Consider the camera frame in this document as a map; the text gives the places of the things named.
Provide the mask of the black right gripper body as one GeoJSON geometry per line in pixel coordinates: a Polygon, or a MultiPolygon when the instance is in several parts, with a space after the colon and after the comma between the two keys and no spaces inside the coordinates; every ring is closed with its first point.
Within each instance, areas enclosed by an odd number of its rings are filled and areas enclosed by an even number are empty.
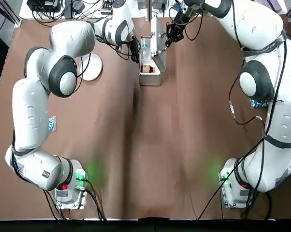
{"type": "Polygon", "coordinates": [[[177,12],[173,22],[179,26],[185,26],[188,23],[188,17],[183,12],[177,12]]]}

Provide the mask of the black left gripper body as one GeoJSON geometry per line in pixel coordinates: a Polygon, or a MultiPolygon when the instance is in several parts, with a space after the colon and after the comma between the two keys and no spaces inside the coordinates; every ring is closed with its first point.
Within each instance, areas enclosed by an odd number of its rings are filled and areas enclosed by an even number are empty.
{"type": "Polygon", "coordinates": [[[127,43],[127,46],[131,52],[138,52],[138,39],[133,36],[131,41],[127,43]]]}

